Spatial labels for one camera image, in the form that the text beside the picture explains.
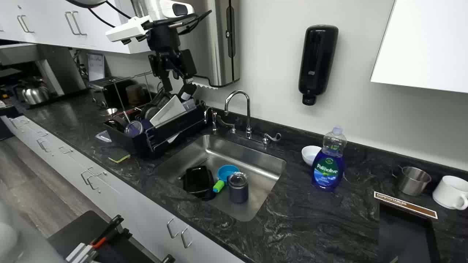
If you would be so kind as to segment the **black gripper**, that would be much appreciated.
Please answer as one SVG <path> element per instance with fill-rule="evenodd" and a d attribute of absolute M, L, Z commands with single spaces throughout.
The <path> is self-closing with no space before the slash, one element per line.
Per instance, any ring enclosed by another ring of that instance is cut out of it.
<path fill-rule="evenodd" d="M 150 49 L 148 55 L 152 72 L 162 81 L 165 91 L 172 90 L 170 71 L 177 77 L 187 80 L 196 74 L 193 55 L 189 49 L 180 48 L 180 37 L 175 27 L 168 24 L 155 24 L 146 33 L 146 42 Z"/>

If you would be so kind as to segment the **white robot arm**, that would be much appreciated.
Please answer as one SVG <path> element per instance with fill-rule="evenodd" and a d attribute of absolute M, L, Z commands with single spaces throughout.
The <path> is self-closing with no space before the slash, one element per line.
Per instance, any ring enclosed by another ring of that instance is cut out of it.
<path fill-rule="evenodd" d="M 178 0 L 143 0 L 148 13 L 145 15 L 129 15 L 110 0 L 67 0 L 69 2 L 88 8 L 108 4 L 126 17 L 121 24 L 110 24 L 105 36 L 111 42 L 130 43 L 133 39 L 145 40 L 150 49 L 148 55 L 150 70 L 162 83 L 165 91 L 172 89 L 170 74 L 191 84 L 196 75 L 196 64 L 190 49 L 180 48 L 180 36 L 190 33 L 210 14 L 210 10 L 199 14 L 193 5 Z"/>

